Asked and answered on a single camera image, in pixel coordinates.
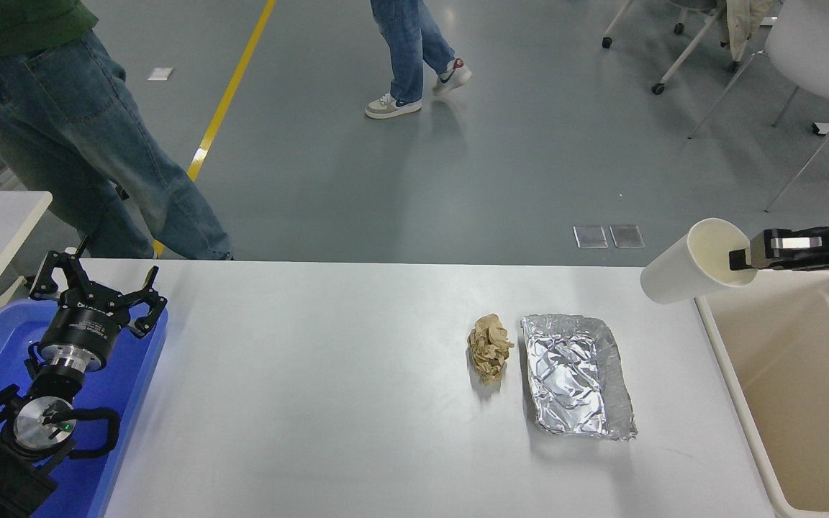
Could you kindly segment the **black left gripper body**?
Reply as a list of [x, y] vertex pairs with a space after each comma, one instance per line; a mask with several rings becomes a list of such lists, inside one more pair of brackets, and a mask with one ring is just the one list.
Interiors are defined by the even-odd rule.
[[119, 293], [90, 298], [86, 293], [65, 291], [40, 341], [40, 357], [52, 361], [73, 348], [86, 351], [89, 362], [106, 362], [129, 321], [129, 306]]

